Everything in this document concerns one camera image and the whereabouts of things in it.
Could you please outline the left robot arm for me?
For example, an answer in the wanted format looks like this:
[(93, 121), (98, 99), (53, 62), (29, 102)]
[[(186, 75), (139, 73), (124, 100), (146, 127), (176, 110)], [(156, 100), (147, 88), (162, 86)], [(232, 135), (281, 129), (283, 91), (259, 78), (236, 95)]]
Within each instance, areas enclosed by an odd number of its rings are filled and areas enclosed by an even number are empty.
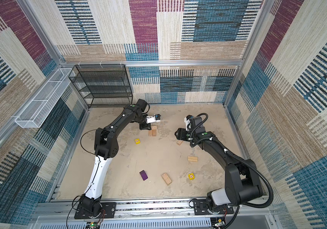
[(145, 100), (139, 99), (135, 104), (126, 105), (122, 113), (111, 124), (96, 129), (95, 163), (87, 188), (78, 201), (75, 219), (102, 217), (104, 212), (100, 203), (102, 187), (112, 158), (117, 155), (119, 150), (118, 136), (131, 122), (149, 127), (150, 123), (148, 123), (148, 116), (145, 113), (148, 106), (149, 104)]

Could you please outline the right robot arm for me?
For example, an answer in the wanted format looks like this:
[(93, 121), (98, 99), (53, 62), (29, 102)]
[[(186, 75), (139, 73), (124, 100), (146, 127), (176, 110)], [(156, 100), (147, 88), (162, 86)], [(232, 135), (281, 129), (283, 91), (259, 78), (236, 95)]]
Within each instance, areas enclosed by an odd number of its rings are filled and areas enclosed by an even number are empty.
[(211, 212), (218, 212), (224, 205), (239, 206), (263, 196), (263, 189), (256, 166), (225, 147), (213, 132), (207, 132), (204, 122), (208, 114), (188, 115), (185, 128), (175, 132), (178, 140), (189, 142), (191, 148), (199, 147), (210, 154), (224, 169), (224, 187), (207, 193), (206, 203)]

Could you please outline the wood block front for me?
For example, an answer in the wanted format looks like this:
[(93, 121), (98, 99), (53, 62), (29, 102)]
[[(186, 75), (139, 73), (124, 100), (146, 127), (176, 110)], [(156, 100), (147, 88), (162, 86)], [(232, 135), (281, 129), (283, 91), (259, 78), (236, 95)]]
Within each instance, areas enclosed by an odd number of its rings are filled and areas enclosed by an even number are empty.
[(162, 179), (164, 180), (164, 182), (166, 183), (167, 186), (172, 184), (172, 180), (171, 180), (171, 178), (169, 177), (169, 175), (167, 173), (163, 173), (161, 177), (162, 177)]

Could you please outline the purple block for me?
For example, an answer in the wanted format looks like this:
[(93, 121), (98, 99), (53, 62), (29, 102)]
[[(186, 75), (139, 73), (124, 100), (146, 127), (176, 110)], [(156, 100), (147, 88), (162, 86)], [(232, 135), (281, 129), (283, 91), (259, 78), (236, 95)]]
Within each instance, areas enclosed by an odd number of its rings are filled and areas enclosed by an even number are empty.
[(140, 171), (140, 176), (141, 176), (141, 178), (142, 178), (143, 181), (145, 181), (145, 180), (148, 179), (148, 175), (145, 172), (145, 170)]

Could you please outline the yellow cube red mark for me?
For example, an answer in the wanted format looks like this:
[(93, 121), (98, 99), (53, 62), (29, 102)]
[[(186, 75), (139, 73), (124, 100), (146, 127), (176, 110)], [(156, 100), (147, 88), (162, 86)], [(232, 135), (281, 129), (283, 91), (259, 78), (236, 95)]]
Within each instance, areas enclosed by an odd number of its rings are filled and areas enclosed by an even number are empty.
[(194, 180), (194, 179), (195, 179), (195, 175), (194, 175), (194, 173), (190, 173), (190, 174), (188, 174), (188, 178), (189, 178), (190, 180)]

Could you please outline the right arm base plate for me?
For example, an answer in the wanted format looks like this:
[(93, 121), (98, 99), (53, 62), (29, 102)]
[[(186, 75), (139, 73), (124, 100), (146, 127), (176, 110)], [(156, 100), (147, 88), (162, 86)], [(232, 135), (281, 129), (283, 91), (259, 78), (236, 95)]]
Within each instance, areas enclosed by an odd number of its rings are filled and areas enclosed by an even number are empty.
[(193, 208), (195, 215), (224, 215), (234, 214), (234, 208), (228, 205), (221, 205), (210, 209), (205, 199), (193, 198), (189, 201), (189, 207)]

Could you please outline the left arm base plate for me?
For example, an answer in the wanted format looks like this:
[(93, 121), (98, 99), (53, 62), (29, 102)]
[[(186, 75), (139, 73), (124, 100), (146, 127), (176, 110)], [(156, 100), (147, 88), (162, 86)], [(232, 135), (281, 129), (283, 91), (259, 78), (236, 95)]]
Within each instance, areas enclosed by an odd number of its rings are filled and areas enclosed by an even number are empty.
[(112, 219), (115, 216), (116, 204), (116, 202), (101, 202), (93, 213), (78, 204), (74, 219)]

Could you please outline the white mesh wall basket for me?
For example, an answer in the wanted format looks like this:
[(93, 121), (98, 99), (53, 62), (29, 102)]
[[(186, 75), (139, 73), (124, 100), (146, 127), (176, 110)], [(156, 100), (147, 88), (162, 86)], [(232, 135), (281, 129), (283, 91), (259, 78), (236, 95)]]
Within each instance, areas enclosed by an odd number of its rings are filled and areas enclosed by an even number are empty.
[(71, 68), (58, 69), (15, 119), (21, 128), (40, 128), (70, 84)]

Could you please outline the aluminium front rail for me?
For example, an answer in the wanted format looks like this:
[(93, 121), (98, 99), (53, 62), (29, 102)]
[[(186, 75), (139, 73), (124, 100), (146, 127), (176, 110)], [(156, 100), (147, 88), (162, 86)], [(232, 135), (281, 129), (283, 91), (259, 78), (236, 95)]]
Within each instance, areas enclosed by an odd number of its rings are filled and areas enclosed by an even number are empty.
[(273, 207), (240, 206), (234, 214), (195, 215), (193, 198), (104, 199), (116, 202), (112, 219), (74, 219), (77, 203), (61, 200), (37, 205), (29, 229), (280, 229)]

